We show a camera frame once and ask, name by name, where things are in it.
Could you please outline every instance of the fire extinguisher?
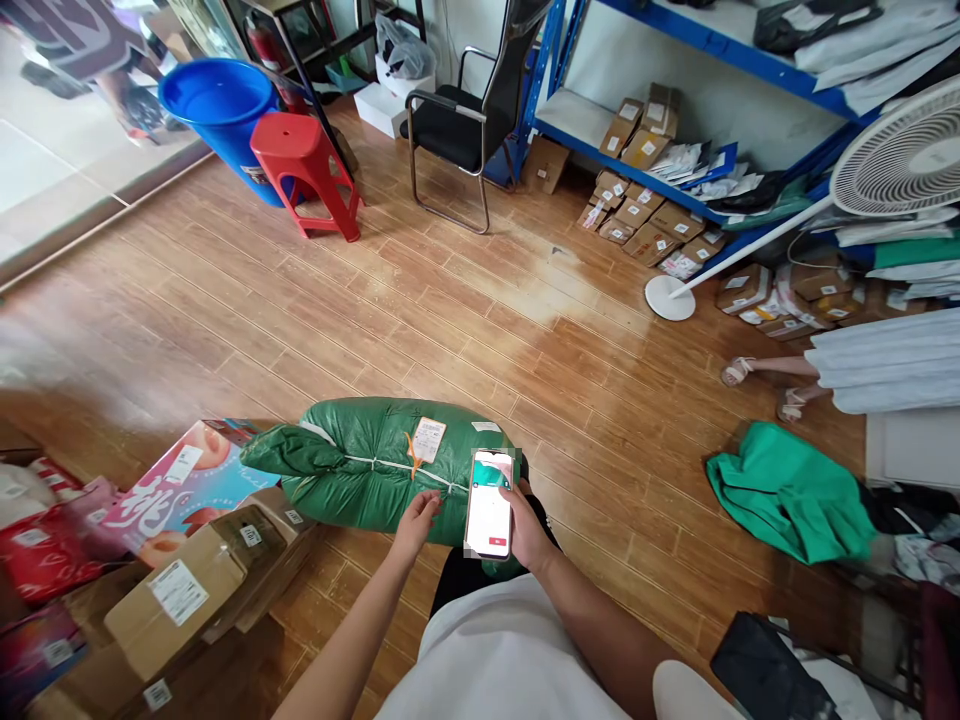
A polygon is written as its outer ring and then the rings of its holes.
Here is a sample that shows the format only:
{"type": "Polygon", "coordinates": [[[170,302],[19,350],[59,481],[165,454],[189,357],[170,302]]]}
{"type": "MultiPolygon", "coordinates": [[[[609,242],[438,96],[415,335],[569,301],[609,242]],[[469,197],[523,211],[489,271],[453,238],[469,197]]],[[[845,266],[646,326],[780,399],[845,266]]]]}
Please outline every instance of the fire extinguisher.
{"type": "MultiPolygon", "coordinates": [[[[272,70],[277,75],[281,75],[283,72],[285,55],[277,45],[277,41],[273,37],[273,34],[267,28],[257,24],[257,19],[254,17],[253,12],[247,14],[246,25],[247,39],[250,40],[250,44],[253,45],[253,49],[256,51],[257,55],[260,56],[260,62],[262,62],[263,66],[268,70],[272,70]]],[[[300,97],[298,92],[285,85],[283,82],[278,82],[276,85],[277,90],[280,92],[280,97],[283,98],[283,102],[287,106],[287,110],[289,112],[297,113],[299,115],[309,114],[309,111],[307,110],[307,103],[304,102],[303,98],[300,97]]]]}

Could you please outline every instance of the white electric fan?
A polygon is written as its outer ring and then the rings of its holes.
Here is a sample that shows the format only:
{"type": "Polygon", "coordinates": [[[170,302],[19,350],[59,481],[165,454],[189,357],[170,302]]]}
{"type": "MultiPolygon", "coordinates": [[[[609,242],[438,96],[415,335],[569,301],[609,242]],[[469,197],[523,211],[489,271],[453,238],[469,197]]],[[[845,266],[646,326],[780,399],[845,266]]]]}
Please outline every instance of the white electric fan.
{"type": "Polygon", "coordinates": [[[900,215],[960,200],[960,77],[950,78],[881,116],[844,151],[830,194],[684,284],[669,275],[647,283],[653,311],[686,320],[691,290],[831,205],[855,215],[900,215]]]}

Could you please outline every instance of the wooden floor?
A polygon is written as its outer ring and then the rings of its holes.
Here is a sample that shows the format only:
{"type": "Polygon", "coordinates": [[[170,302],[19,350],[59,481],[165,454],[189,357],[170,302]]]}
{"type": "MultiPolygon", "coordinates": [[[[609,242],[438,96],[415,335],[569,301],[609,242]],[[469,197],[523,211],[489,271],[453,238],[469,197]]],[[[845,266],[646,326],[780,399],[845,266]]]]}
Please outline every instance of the wooden floor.
{"type": "MultiPolygon", "coordinates": [[[[129,487],[194,420],[295,422],[312,402],[423,397],[499,423],[567,554],[701,672],[737,610],[784,615],[853,651],[856,599],[720,509],[704,458],[775,421],[770,378],[728,389],[737,354],[782,346],[697,291],[693,319],[656,319],[653,271],[572,223],[591,185],[489,191],[477,236],[412,201],[406,147],[334,113],[362,165],[362,239],[305,241],[210,160],[11,292],[0,318],[2,412],[85,480],[129,487]]],[[[424,156],[422,191],[476,213],[476,186],[424,156]]],[[[798,434],[862,472],[861,418],[830,403],[798,434]]],[[[389,538],[329,529],[276,616],[259,688],[268,715],[377,568],[389,538]]],[[[410,668],[446,550],[418,561],[358,711],[410,668]]]]}

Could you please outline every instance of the black office chair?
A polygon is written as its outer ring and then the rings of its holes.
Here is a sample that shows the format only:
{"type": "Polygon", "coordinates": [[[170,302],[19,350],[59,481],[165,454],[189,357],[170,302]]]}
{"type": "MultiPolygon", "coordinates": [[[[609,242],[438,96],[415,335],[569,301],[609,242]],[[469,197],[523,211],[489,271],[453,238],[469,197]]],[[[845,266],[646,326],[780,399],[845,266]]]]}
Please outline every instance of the black office chair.
{"type": "Polygon", "coordinates": [[[407,96],[407,119],[400,126],[400,134],[410,141],[410,182],[417,205],[435,215],[455,222],[467,230],[484,234],[490,229],[487,194],[483,186],[483,170],[487,161],[503,147],[507,166],[517,185],[517,174],[507,149],[507,135],[513,132],[520,119],[520,100],[523,90],[524,63],[540,23],[553,0],[507,0],[500,34],[500,52],[491,55],[468,45],[460,56],[460,76],[457,86],[441,85],[436,93],[414,90],[407,96]],[[483,99],[463,89],[463,64],[469,53],[494,62],[493,73],[487,83],[483,99]],[[469,225],[458,218],[425,205],[417,196],[416,150],[422,147],[447,162],[453,163],[480,183],[480,201],[484,224],[469,225]]]}

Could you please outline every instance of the white skirt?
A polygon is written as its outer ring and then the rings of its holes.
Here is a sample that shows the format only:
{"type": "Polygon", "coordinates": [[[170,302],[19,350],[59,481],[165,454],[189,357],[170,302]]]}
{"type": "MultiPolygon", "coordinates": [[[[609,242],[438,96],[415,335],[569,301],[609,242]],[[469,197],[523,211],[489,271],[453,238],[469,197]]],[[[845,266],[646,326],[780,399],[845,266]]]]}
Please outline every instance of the white skirt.
{"type": "Polygon", "coordinates": [[[960,308],[854,325],[804,353],[845,413],[960,405],[960,308]]]}

